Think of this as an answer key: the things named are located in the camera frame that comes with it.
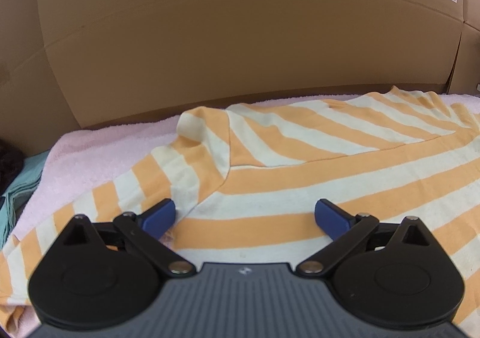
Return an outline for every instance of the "pink towel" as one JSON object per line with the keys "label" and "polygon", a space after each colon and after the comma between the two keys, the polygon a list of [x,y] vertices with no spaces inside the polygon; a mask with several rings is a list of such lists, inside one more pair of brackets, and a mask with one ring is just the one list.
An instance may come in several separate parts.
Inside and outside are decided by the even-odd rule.
{"label": "pink towel", "polygon": [[[261,106],[280,106],[299,101],[332,98],[348,100],[357,95],[330,95],[269,100]],[[463,103],[480,113],[480,98],[470,95],[442,95],[448,104]],[[171,143],[176,137],[179,116],[156,123],[119,125],[96,131],[81,130],[62,136],[46,160],[38,189],[25,206],[13,230],[22,239],[48,216],[91,190],[129,170],[154,147]],[[19,321],[16,338],[23,338],[39,325],[31,307]]]}

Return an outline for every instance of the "teal cloth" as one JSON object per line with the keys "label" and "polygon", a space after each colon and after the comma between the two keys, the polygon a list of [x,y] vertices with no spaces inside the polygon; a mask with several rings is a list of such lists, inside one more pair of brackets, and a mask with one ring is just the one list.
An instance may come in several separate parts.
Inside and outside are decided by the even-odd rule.
{"label": "teal cloth", "polygon": [[5,201],[0,208],[0,249],[3,248],[8,236],[14,229],[16,211],[30,199],[37,189],[48,155],[49,151],[45,151],[26,158],[23,163],[23,170],[3,193],[2,196],[5,197]]}

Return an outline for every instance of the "metal pin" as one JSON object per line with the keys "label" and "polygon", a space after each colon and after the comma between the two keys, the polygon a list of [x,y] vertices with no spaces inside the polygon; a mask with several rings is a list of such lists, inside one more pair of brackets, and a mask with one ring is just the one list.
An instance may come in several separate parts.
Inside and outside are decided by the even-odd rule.
{"label": "metal pin", "polygon": [[303,273],[315,274],[323,270],[323,265],[318,261],[305,261],[300,264],[299,269]]}
{"label": "metal pin", "polygon": [[193,270],[193,266],[187,261],[175,261],[169,265],[169,270],[174,274],[187,274]]}

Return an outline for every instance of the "striped fabric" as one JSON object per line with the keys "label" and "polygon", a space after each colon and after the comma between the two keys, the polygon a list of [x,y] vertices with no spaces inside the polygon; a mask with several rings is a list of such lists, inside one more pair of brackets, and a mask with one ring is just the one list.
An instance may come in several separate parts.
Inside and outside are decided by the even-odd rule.
{"label": "striped fabric", "polygon": [[349,101],[185,112],[178,139],[83,194],[0,254],[0,324],[14,332],[27,281],[75,213],[109,221],[164,198],[178,209],[173,248],[204,261],[288,261],[325,246],[315,202],[382,221],[419,216],[466,282],[455,322],[480,336],[479,119],[434,93],[370,93]]}

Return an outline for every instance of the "cardboard wall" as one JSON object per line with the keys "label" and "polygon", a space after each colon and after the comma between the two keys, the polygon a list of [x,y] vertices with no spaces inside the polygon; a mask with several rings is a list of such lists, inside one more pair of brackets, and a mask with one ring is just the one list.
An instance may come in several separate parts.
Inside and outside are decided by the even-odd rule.
{"label": "cardboard wall", "polygon": [[479,95],[480,84],[480,0],[464,0],[462,38],[449,93]]}
{"label": "cardboard wall", "polygon": [[463,0],[38,0],[82,127],[252,93],[443,85]]}
{"label": "cardboard wall", "polygon": [[47,60],[37,0],[0,1],[0,137],[35,154],[79,124]]}

